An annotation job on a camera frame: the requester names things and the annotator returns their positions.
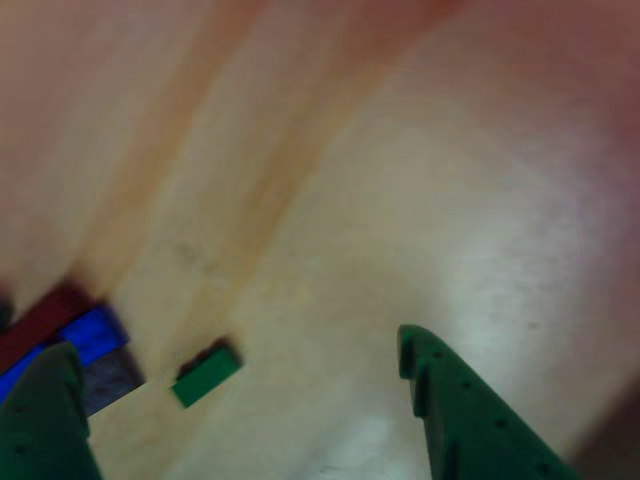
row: plastic toy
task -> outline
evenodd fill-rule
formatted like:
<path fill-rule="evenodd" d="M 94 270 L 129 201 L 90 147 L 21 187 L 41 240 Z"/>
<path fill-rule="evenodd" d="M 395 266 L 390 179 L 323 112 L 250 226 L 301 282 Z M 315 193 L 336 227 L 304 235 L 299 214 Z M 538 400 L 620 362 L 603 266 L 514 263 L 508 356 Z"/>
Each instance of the plastic toy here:
<path fill-rule="evenodd" d="M 577 480 L 491 388 L 433 333 L 398 332 L 400 376 L 424 419 L 433 480 Z"/>
<path fill-rule="evenodd" d="M 0 409 L 0 478 L 102 478 L 87 444 L 82 385 L 70 344 L 38 355 Z"/>
<path fill-rule="evenodd" d="M 85 366 L 123 347 L 129 340 L 112 310 L 104 305 L 74 320 L 58 336 L 73 344 Z"/>
<path fill-rule="evenodd" d="M 27 353 L 27 355 L 22 357 L 22 359 L 18 363 L 7 370 L 2 376 L 0 376 L 0 403 L 2 403 L 5 398 L 7 398 L 7 395 L 9 395 L 9 392 L 16 384 L 20 376 L 22 376 L 31 362 L 35 360 L 38 354 L 43 350 L 44 347 L 40 345 L 37 346 L 29 353 Z"/>
<path fill-rule="evenodd" d="M 0 375 L 91 306 L 91 300 L 76 286 L 63 283 L 56 287 L 0 334 Z"/>
<path fill-rule="evenodd" d="M 116 350 L 84 369 L 84 405 L 93 415 L 144 383 L 142 375 L 126 350 Z"/>
<path fill-rule="evenodd" d="M 182 368 L 173 391 L 187 408 L 242 367 L 242 361 L 226 340 L 216 342 Z"/>

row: wooden floor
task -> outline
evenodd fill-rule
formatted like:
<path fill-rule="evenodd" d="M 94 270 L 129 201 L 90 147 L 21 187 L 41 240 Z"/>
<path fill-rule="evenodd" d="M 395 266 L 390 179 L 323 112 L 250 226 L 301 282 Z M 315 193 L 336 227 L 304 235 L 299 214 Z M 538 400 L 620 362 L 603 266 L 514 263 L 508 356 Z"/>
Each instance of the wooden floor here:
<path fill-rule="evenodd" d="M 429 478 L 402 323 L 576 455 L 640 374 L 639 23 L 3 2 L 0 286 L 24 309 L 69 274 L 122 316 L 148 383 L 91 420 L 106 479 Z M 246 368 L 182 410 L 179 366 L 222 335 Z"/>

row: gray lego brick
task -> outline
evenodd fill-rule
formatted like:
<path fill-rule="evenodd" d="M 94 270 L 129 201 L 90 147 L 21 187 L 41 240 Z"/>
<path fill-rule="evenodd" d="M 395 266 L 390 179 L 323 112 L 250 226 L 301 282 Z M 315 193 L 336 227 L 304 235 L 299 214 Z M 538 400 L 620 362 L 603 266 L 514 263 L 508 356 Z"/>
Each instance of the gray lego brick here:
<path fill-rule="evenodd" d="M 122 348 L 84 368 L 85 409 L 93 415 L 144 383 L 129 352 Z"/>

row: dark green plastic part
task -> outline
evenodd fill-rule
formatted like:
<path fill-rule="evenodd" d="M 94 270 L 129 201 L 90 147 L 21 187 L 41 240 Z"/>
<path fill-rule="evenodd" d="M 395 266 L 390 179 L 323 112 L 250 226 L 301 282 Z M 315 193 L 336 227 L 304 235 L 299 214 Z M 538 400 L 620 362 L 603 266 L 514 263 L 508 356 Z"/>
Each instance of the dark green plastic part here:
<path fill-rule="evenodd" d="M 0 409 L 2 480 L 100 480 L 87 444 L 82 370 L 71 344 L 46 349 Z"/>
<path fill-rule="evenodd" d="M 204 397 L 242 368 L 242 362 L 231 346 L 214 347 L 207 357 L 176 379 L 172 387 L 187 408 Z"/>
<path fill-rule="evenodd" d="M 398 332 L 400 376 L 424 419 L 433 480 L 577 480 L 518 415 L 442 340 Z"/>

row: lego brick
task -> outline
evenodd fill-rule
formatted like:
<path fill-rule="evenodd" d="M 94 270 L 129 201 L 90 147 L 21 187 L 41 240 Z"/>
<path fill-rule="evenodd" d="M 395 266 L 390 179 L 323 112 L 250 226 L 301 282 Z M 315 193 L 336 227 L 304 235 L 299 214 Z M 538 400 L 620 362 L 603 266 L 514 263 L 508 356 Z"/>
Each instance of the lego brick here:
<path fill-rule="evenodd" d="M 126 349 L 115 350 L 84 368 L 87 415 L 93 415 L 144 383 Z"/>
<path fill-rule="evenodd" d="M 200 353 L 178 375 L 172 389 L 187 408 L 242 368 L 242 361 L 226 341 Z"/>
<path fill-rule="evenodd" d="M 37 346 L 29 353 L 27 353 L 22 359 L 18 361 L 13 367 L 7 370 L 3 375 L 0 376 L 0 403 L 4 402 L 4 399 L 7 398 L 9 392 L 16 384 L 18 379 L 22 376 L 27 367 L 31 364 L 33 360 L 44 350 L 44 347 Z"/>
<path fill-rule="evenodd" d="M 0 334 L 0 375 L 91 307 L 91 299 L 81 289 L 70 283 L 58 285 Z"/>
<path fill-rule="evenodd" d="M 76 347 L 83 366 L 123 347 L 129 340 L 113 311 L 104 305 L 62 328 L 58 336 Z"/>

